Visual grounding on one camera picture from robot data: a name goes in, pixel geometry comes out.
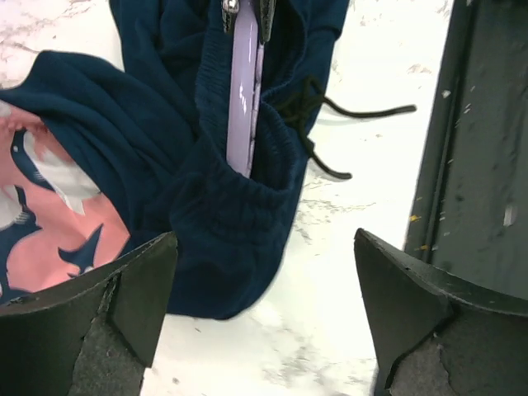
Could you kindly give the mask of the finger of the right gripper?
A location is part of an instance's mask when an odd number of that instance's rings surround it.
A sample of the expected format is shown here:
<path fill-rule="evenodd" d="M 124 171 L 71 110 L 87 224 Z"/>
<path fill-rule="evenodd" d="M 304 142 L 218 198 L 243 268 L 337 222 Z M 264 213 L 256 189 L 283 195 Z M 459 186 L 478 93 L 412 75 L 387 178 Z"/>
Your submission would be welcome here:
<path fill-rule="evenodd" d="M 222 0 L 221 1 L 221 12 L 222 12 L 224 33 L 229 34 L 232 32 L 239 10 L 240 10 L 239 0 Z"/>
<path fill-rule="evenodd" d="M 266 44 L 271 39 L 276 0 L 259 0 L 257 4 L 257 19 L 259 22 L 260 42 Z"/>

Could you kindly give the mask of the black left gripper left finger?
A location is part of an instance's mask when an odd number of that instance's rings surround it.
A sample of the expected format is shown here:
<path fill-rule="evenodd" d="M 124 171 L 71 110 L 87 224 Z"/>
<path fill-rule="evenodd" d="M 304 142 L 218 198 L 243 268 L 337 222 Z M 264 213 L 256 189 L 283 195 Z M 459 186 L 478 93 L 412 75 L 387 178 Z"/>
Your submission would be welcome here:
<path fill-rule="evenodd" d="M 177 266 L 165 233 L 87 274 L 1 307 L 1 393 L 138 395 Z"/>

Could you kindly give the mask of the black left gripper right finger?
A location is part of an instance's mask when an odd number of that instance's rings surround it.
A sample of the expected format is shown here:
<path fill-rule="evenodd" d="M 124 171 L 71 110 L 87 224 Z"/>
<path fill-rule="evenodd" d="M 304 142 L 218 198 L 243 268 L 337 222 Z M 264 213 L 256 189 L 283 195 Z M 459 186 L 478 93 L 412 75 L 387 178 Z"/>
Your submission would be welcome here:
<path fill-rule="evenodd" d="M 525 395 L 527 302 L 358 229 L 354 252 L 378 371 L 374 395 Z"/>

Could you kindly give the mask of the translucent lilac hanger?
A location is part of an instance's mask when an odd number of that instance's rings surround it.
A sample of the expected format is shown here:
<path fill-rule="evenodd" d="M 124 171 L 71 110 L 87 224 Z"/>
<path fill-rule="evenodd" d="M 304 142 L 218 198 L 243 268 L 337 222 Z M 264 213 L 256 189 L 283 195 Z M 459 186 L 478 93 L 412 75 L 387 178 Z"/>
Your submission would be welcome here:
<path fill-rule="evenodd" d="M 232 32 L 226 160 L 235 172 L 249 177 L 257 131 L 264 57 L 253 1 L 240 1 L 240 10 Z"/>

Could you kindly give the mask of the navy blue shorts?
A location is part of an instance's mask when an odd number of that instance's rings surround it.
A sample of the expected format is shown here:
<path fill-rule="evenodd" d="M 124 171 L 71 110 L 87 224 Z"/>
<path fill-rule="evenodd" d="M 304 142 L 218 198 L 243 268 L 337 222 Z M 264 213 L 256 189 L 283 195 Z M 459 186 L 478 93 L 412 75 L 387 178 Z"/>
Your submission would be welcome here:
<path fill-rule="evenodd" d="M 250 177 L 226 162 L 232 41 L 218 1 L 113 1 L 122 69 L 40 53 L 1 98 L 40 116 L 136 243 L 174 231 L 168 310 L 229 319 L 266 291 L 299 201 L 345 1 L 279 1 Z"/>

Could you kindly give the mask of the pink shark print shorts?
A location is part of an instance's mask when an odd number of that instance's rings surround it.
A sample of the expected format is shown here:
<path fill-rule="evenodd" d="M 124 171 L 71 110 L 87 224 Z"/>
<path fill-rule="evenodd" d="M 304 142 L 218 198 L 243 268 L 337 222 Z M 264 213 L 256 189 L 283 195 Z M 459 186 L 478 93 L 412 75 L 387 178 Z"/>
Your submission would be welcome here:
<path fill-rule="evenodd" d="M 1 301 L 112 262 L 130 234 L 43 121 L 1 104 Z"/>

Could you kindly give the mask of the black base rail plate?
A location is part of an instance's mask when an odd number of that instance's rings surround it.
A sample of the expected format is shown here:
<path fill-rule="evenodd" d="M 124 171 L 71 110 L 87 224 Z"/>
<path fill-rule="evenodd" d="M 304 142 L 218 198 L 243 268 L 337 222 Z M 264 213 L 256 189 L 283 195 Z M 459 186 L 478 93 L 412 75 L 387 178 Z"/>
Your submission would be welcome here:
<path fill-rule="evenodd" d="M 527 296 L 527 4 L 456 1 L 407 254 Z"/>

